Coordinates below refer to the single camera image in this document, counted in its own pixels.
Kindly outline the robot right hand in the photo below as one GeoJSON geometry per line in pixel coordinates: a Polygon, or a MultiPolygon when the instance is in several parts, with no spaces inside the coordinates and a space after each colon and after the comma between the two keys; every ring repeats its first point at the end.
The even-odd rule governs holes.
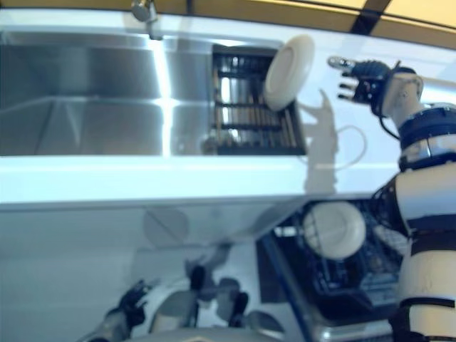
{"type": "Polygon", "coordinates": [[[390,67],[380,61],[355,61],[340,56],[330,56],[327,64],[340,71],[342,78],[357,81],[357,84],[340,83],[339,88],[350,93],[339,93],[338,98],[353,103],[371,105],[377,99],[390,67]]]}

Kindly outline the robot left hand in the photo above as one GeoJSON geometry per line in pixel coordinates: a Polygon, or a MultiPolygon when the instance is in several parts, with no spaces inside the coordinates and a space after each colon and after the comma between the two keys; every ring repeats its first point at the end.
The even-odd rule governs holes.
{"type": "Polygon", "coordinates": [[[155,281],[139,280],[121,297],[118,308],[125,314],[129,328],[134,328],[145,321],[144,298],[155,287],[155,281]]]}

